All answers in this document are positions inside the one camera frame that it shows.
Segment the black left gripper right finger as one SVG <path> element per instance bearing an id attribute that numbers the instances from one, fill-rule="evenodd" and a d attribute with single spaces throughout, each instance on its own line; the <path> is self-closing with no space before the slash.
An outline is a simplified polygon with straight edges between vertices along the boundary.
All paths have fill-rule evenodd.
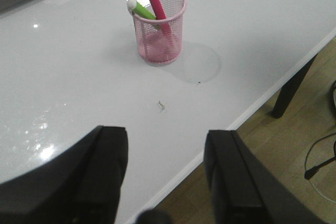
<path id="1" fill-rule="evenodd" d="M 253 155 L 236 131 L 210 130 L 204 166 L 216 223 L 323 223 Z"/>

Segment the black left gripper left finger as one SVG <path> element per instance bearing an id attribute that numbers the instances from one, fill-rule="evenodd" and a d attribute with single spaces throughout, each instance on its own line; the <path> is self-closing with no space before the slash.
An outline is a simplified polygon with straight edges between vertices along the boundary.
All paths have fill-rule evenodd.
<path id="1" fill-rule="evenodd" d="M 44 165 L 1 184 L 1 223 L 114 223 L 127 164 L 126 129 L 97 126 Z"/>

